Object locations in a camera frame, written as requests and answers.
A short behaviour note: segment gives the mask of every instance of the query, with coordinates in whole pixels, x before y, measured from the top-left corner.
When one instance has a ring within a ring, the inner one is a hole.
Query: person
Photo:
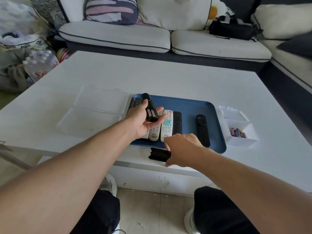
[[[110,192],[98,188],[119,154],[166,118],[148,124],[146,107],[144,101],[124,120],[2,186],[0,232],[113,233],[120,207]],[[189,233],[312,233],[311,194],[204,148],[193,134],[176,134],[165,143],[171,150],[167,167],[194,168],[220,188],[195,191],[194,210],[185,216]],[[117,214],[107,218],[105,209]],[[107,226],[111,230],[104,232]]]

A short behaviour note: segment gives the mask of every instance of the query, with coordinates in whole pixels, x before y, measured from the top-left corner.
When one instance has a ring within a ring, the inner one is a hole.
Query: blue tray
[[[132,98],[141,98],[142,94],[136,94]],[[227,150],[221,126],[216,114],[216,109],[210,102],[171,98],[164,96],[151,95],[155,107],[164,107],[166,110],[172,110],[182,113],[182,131],[183,134],[193,133],[197,135],[196,116],[203,114],[207,119],[211,149],[217,153],[224,153]],[[137,139],[131,144],[148,146],[154,148],[165,148],[165,144],[160,141],[150,141],[149,139]]]

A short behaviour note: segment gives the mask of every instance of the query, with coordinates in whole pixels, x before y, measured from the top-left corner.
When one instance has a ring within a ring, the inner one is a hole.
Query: colorful ball
[[[71,56],[71,53],[69,52],[68,48],[61,48],[57,51],[57,59],[59,60],[59,62],[64,61],[70,56]]]

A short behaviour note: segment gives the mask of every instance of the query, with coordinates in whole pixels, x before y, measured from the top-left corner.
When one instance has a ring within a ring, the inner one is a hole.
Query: coffee table
[[[254,72],[78,51],[0,111],[1,153],[54,156],[83,139],[64,135],[57,123],[82,86],[209,101],[243,111],[260,139],[249,148],[228,145],[223,156],[312,192],[312,148]],[[118,186],[192,195],[211,181],[191,168],[148,159],[150,149],[130,145],[110,173]]]

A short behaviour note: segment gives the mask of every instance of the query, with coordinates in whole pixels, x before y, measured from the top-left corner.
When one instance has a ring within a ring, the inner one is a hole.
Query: striped pillow
[[[112,25],[134,25],[138,20],[136,0],[89,0],[86,18]]]

